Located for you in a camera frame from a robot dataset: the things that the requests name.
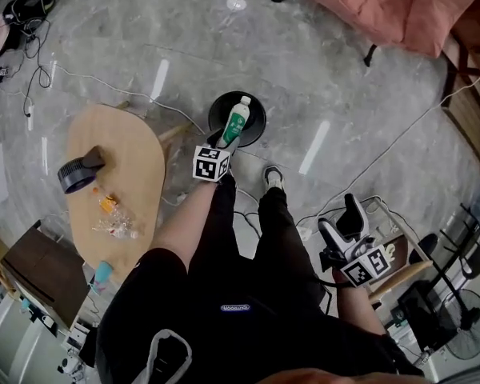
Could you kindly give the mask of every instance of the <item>green bottle label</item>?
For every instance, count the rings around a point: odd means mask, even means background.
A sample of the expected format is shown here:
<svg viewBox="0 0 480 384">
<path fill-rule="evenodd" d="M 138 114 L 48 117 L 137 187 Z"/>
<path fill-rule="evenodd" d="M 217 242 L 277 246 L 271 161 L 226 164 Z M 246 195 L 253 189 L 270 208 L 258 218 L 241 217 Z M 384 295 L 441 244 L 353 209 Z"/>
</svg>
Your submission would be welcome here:
<svg viewBox="0 0 480 384">
<path fill-rule="evenodd" d="M 224 141 L 226 141 L 226 144 L 231 144 L 232 141 L 240 135 L 245 124 L 246 120 L 240 114 L 235 113 L 231 116 L 230 123 L 226 127 L 226 129 L 224 130 L 224 134 L 222 135 Z"/>
</svg>

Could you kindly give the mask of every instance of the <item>black t-shirt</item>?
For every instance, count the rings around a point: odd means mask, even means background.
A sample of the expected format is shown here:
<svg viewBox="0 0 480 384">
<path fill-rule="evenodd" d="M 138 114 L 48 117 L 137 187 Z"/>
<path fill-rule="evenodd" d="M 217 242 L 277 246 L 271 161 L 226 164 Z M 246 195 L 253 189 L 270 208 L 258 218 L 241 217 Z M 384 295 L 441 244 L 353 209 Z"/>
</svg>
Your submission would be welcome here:
<svg viewBox="0 0 480 384">
<path fill-rule="evenodd" d="M 421 373 L 387 336 L 319 310 L 280 315 L 234 281 L 217 280 L 203 291 L 175 254 L 155 249 L 132 270 L 100 324 L 96 362 L 103 384 L 132 383 L 162 329 L 176 332 L 192 349 L 182 383 L 258 382 L 307 367 L 344 376 Z"/>
</svg>

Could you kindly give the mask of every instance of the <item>marble tile floor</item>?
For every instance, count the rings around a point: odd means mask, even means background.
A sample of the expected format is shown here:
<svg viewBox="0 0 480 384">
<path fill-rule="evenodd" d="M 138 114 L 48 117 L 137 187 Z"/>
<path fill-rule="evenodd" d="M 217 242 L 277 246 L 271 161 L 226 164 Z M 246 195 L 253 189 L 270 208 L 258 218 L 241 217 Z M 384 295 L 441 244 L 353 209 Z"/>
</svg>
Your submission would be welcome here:
<svg viewBox="0 0 480 384">
<path fill-rule="evenodd" d="M 130 112 L 146 117 L 157 133 L 184 121 L 143 97 L 69 76 L 55 63 L 73 74 L 93 75 L 149 95 L 161 61 L 167 60 L 158 100 L 184 110 L 204 130 L 207 111 L 220 94 L 244 90 L 257 96 L 267 111 L 266 132 L 236 153 L 234 174 L 241 188 L 260 198 L 263 167 L 280 165 L 296 219 L 318 212 L 437 104 L 446 76 L 441 58 L 395 48 L 378 50 L 367 69 L 362 57 L 370 42 L 310 0 L 58 0 L 48 19 L 50 32 L 40 59 L 52 82 L 44 90 L 34 79 L 31 131 L 22 115 L 24 98 L 13 94 L 26 92 L 35 62 L 25 60 L 14 78 L 0 85 L 0 141 L 10 192 L 0 205 L 0 236 L 9 246 L 38 218 L 71 240 L 56 173 L 66 161 L 68 127 L 86 104 L 129 100 Z M 21 60 L 21 52 L 6 53 L 0 66 L 17 69 Z M 319 129 L 324 139 L 305 166 Z M 164 189 L 170 202 L 192 185 L 191 156 L 202 142 L 196 132 L 170 160 Z M 42 164 L 43 137 L 47 166 Z M 424 236 L 443 226 L 460 202 L 469 204 L 479 183 L 476 157 L 435 109 L 373 164 L 352 191 L 359 198 L 381 195 Z M 340 204 L 337 199 L 330 207 Z M 173 209 L 163 203 L 159 221 Z M 239 194 L 237 209 L 251 212 L 256 206 Z M 373 222 L 380 220 L 376 216 L 370 217 Z M 304 224 L 316 229 L 313 221 Z M 234 226 L 242 253 L 252 256 L 254 232 L 240 216 Z M 319 274 L 323 246 L 319 234 L 306 242 Z"/>
</svg>

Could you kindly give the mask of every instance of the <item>shirt sleeve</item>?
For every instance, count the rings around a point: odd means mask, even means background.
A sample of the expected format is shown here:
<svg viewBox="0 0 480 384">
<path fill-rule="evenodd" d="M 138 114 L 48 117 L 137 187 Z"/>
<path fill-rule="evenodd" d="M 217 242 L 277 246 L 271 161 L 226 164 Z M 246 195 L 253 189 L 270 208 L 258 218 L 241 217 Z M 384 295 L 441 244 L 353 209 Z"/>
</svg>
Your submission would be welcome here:
<svg viewBox="0 0 480 384">
<path fill-rule="evenodd" d="M 144 254 L 98 328 L 96 365 L 103 384 L 132 382 L 146 366 L 153 336 L 178 332 L 185 313 L 186 268 L 166 249 Z"/>
</svg>

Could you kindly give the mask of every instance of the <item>person's right arm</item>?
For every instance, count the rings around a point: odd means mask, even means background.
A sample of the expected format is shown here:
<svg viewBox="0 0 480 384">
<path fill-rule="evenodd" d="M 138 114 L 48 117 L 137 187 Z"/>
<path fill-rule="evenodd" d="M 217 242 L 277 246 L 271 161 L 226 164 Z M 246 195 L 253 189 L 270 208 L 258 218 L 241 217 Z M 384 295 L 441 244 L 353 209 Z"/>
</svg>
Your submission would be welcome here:
<svg viewBox="0 0 480 384">
<path fill-rule="evenodd" d="M 336 283 L 346 279 L 339 271 L 333 271 Z M 364 287 L 344 287 L 337 291 L 338 317 L 369 333 L 383 335 L 384 326 L 370 304 L 368 292 Z"/>
</svg>

